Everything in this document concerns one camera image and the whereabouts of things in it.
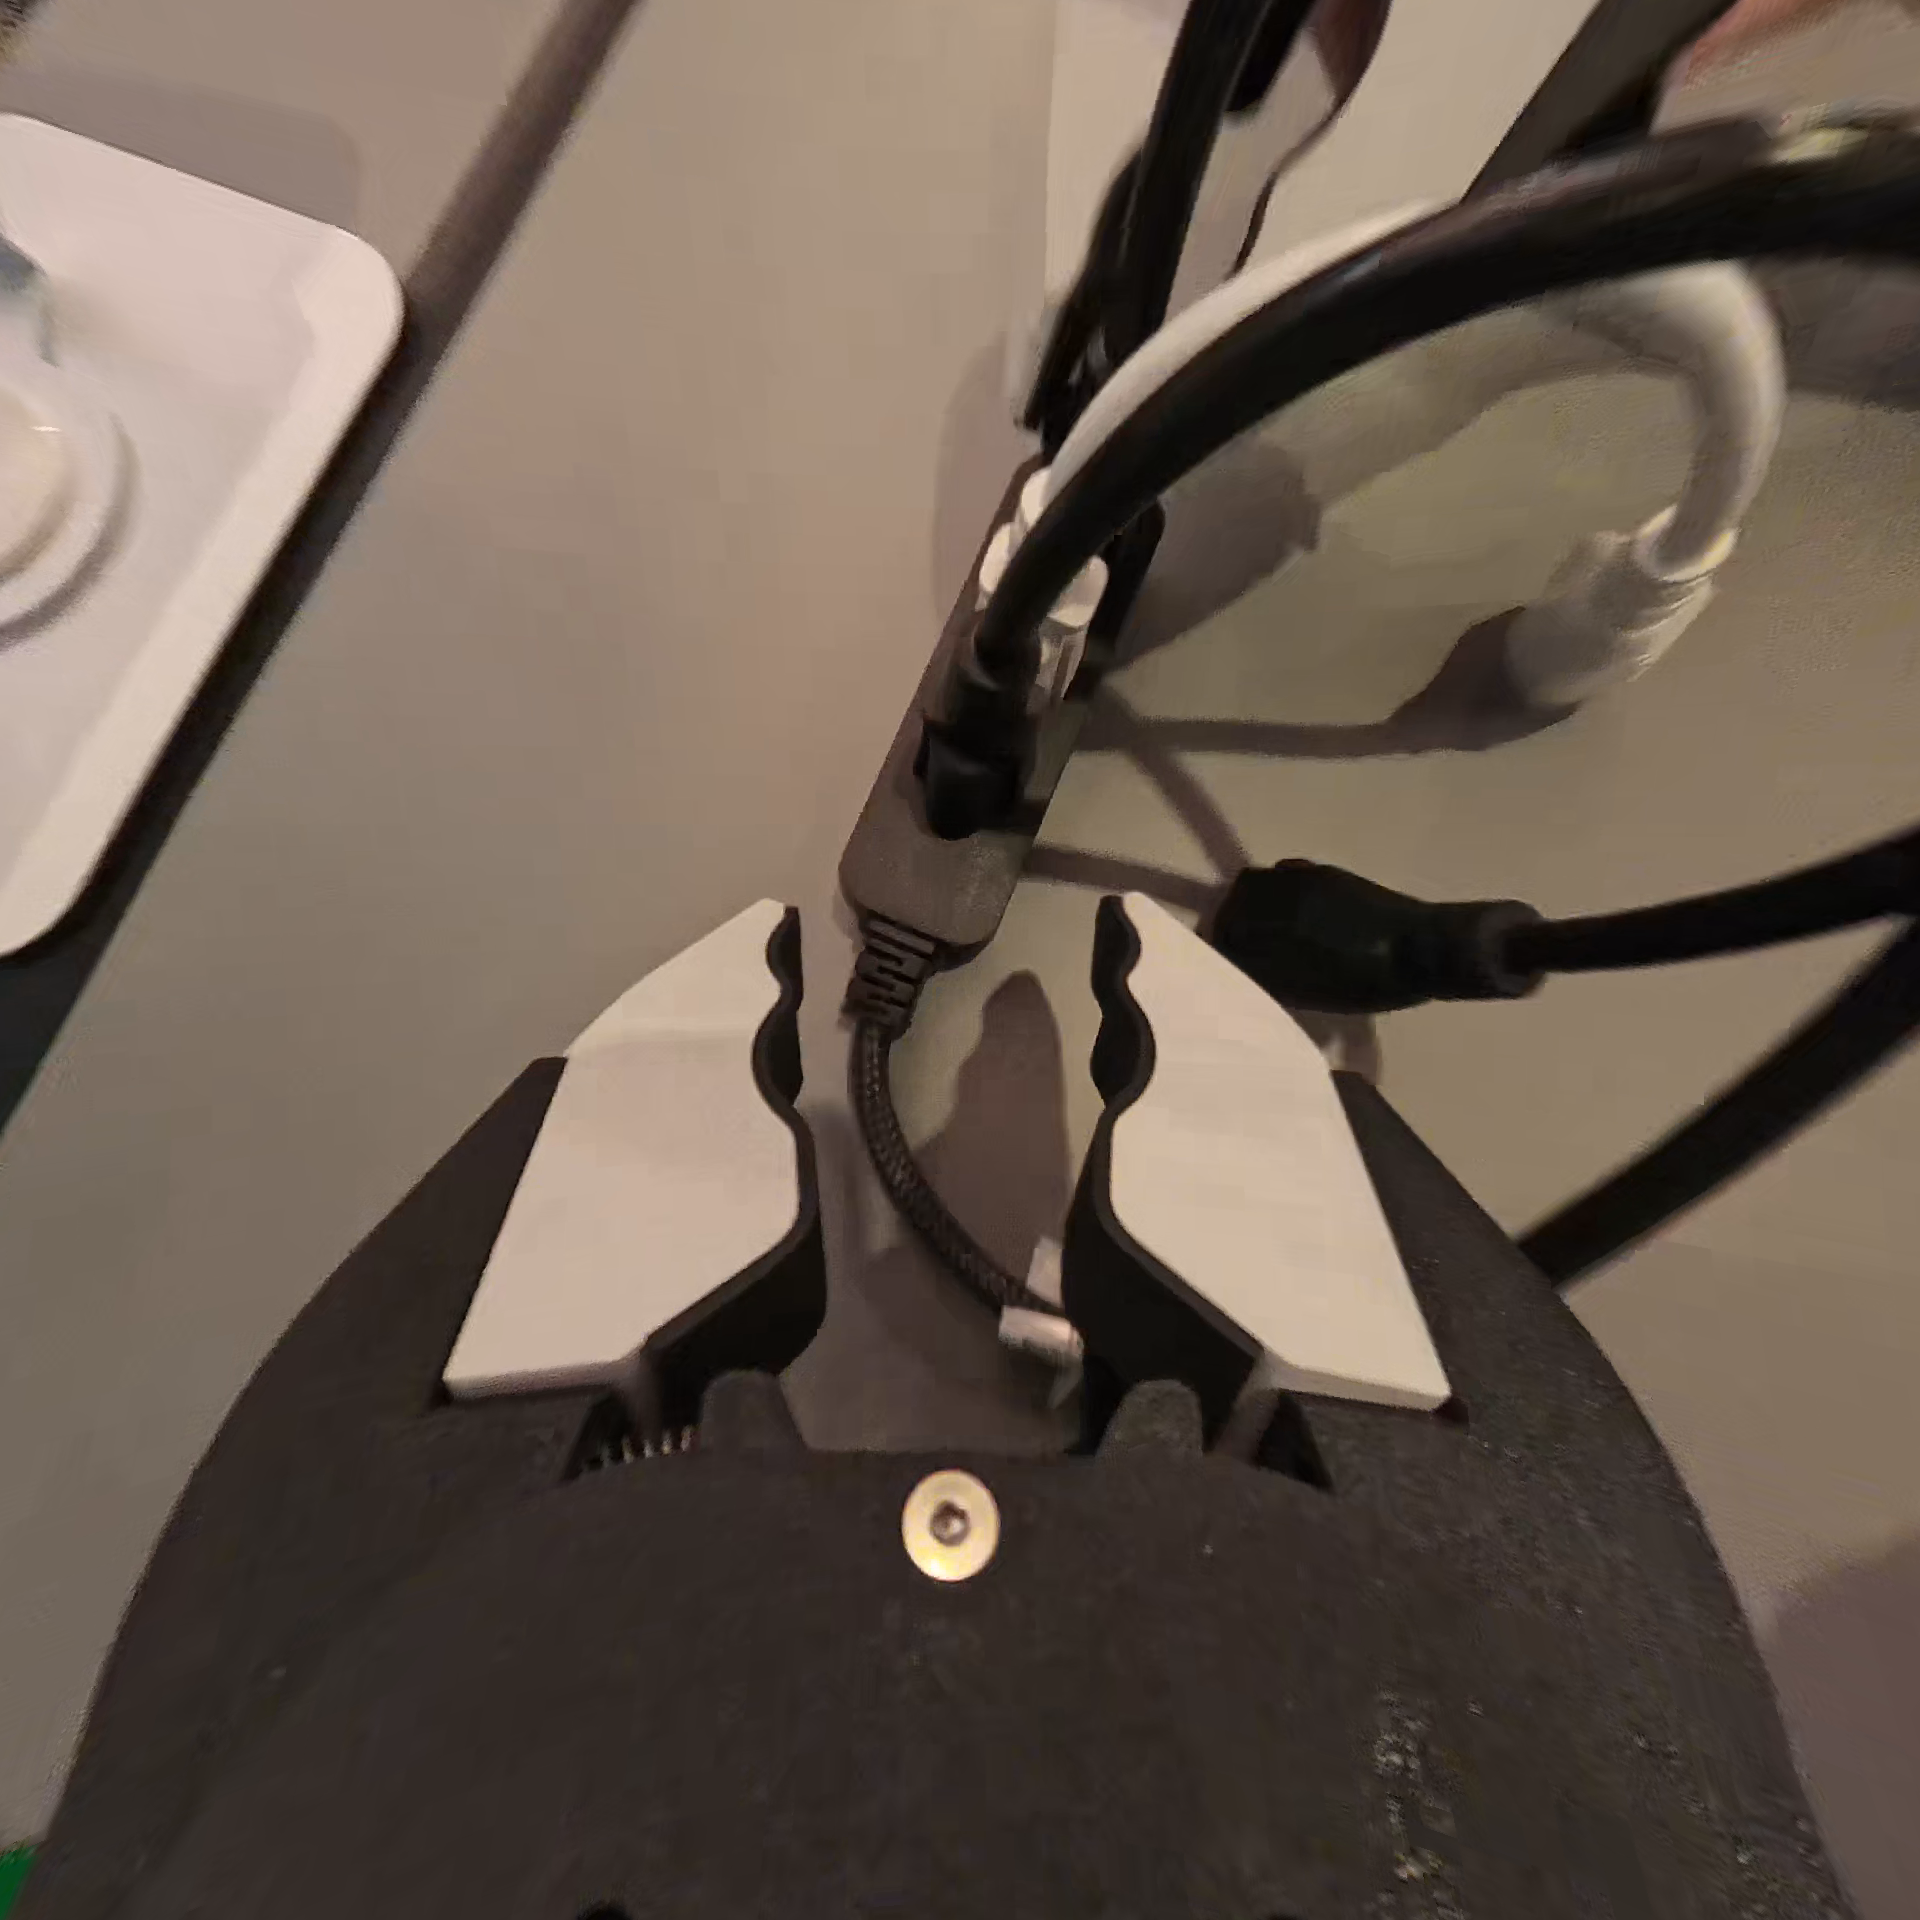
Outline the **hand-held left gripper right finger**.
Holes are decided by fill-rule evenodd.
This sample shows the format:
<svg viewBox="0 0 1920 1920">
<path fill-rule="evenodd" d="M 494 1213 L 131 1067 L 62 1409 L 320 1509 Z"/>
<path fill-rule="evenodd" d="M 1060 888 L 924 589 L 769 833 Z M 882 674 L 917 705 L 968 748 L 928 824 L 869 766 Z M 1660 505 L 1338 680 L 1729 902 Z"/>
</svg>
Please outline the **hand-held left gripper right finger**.
<svg viewBox="0 0 1920 1920">
<path fill-rule="evenodd" d="M 1440 1411 L 1454 1385 L 1323 1051 L 1142 893 L 1094 913 L 1100 1114 L 1064 1230 L 1064 1307 L 1116 1394 Z"/>
</svg>

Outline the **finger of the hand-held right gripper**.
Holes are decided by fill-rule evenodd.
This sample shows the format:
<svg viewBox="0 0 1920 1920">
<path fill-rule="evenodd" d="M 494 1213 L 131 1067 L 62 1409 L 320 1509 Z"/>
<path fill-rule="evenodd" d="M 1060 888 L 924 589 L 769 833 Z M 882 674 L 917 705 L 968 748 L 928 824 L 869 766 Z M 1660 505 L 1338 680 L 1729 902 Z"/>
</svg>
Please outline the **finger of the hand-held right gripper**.
<svg viewBox="0 0 1920 1920">
<path fill-rule="evenodd" d="M 1264 184 L 1238 242 L 1238 272 L 1300 249 L 1338 224 L 1336 212 L 1325 209 L 1332 192 L 1329 153 L 1338 118 L 1357 88 L 1357 5 L 1315 5 L 1308 30 L 1313 61 L 1329 99 Z"/>
<path fill-rule="evenodd" d="M 1048 91 L 1048 347 L 1154 115 L 1186 3 L 1059 3 Z"/>
</svg>

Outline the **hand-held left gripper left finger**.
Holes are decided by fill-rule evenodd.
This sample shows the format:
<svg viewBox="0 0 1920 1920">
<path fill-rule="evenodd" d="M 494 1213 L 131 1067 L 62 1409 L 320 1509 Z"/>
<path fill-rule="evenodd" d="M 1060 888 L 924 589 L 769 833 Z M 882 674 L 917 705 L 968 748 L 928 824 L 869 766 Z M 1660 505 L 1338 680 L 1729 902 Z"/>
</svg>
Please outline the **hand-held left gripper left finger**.
<svg viewBox="0 0 1920 1920">
<path fill-rule="evenodd" d="M 803 995 L 801 913 L 757 900 L 589 1019 L 452 1339 L 450 1398 L 696 1403 L 804 1350 L 826 1241 Z"/>
</svg>

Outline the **black power strip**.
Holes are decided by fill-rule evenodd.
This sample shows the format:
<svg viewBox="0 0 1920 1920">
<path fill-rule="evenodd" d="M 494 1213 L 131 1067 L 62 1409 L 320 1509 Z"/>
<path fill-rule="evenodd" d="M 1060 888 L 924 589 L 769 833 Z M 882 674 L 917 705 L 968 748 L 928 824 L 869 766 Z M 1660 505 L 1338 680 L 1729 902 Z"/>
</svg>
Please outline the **black power strip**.
<svg viewBox="0 0 1920 1920">
<path fill-rule="evenodd" d="M 1138 514 L 1100 549 L 1112 578 L 1067 692 L 1032 725 L 1016 806 L 971 837 L 940 837 L 924 806 L 926 721 L 941 708 L 954 656 L 968 648 L 979 621 L 976 577 L 987 546 L 1018 514 L 1025 483 L 1038 469 L 1040 460 L 1032 456 L 1005 481 L 838 862 L 842 893 L 858 921 L 910 928 L 948 958 L 971 958 L 994 940 L 1083 740 L 1094 694 L 1118 662 L 1120 641 L 1134 621 L 1137 598 L 1165 530 L 1162 498 L 1142 496 Z"/>
</svg>

